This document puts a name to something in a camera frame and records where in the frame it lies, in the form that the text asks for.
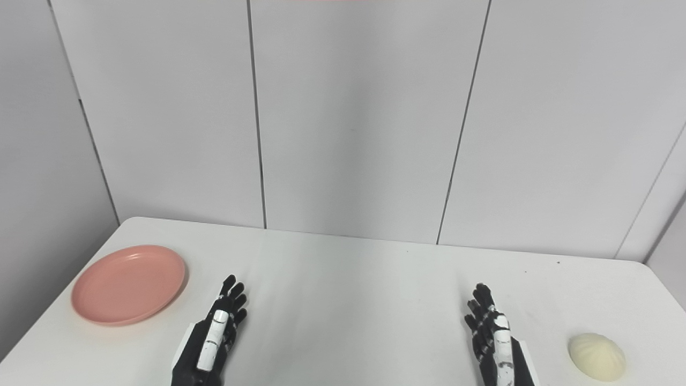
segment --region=gray wall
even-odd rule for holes
[[[686,189],[686,2],[52,1],[121,220],[643,261]]]
[[[47,2],[0,1],[0,359],[116,227]]]
[[[686,309],[686,207],[682,205],[660,243],[648,260],[648,266]]]

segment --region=robot finger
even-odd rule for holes
[[[245,285],[243,283],[239,282],[238,284],[236,284],[231,289],[231,293],[229,293],[228,296],[231,299],[236,299],[238,297],[238,295],[241,295],[243,293],[243,290],[245,290],[245,289],[246,289]]]
[[[248,297],[246,294],[242,293],[239,297],[236,298],[236,300],[233,301],[233,310],[238,311],[246,302],[248,301]]]
[[[229,275],[226,280],[224,280],[224,284],[222,285],[222,290],[219,292],[219,295],[227,296],[228,290],[230,290],[234,284],[236,284],[236,277],[234,275]]]

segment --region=white finger segment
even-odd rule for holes
[[[222,344],[222,337],[226,329],[226,321],[228,321],[228,312],[223,310],[216,310],[212,317],[212,324],[207,331],[207,338],[202,344],[202,351],[198,358],[198,370],[211,371],[214,366],[214,360],[217,356],[220,344]]]

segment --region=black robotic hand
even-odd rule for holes
[[[205,319],[196,323],[171,371],[171,386],[221,386],[222,369],[248,312],[243,283],[229,276]]]
[[[490,289],[479,283],[464,317],[472,331],[472,348],[485,386],[535,386],[519,342],[510,335],[505,314],[498,312]]]

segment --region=robotic hand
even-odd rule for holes
[[[222,369],[248,312],[243,283],[229,276],[205,319],[196,323],[171,371],[171,386],[221,386]]]
[[[519,342],[510,335],[505,314],[495,308],[490,289],[479,283],[464,317],[485,386],[535,386]]]

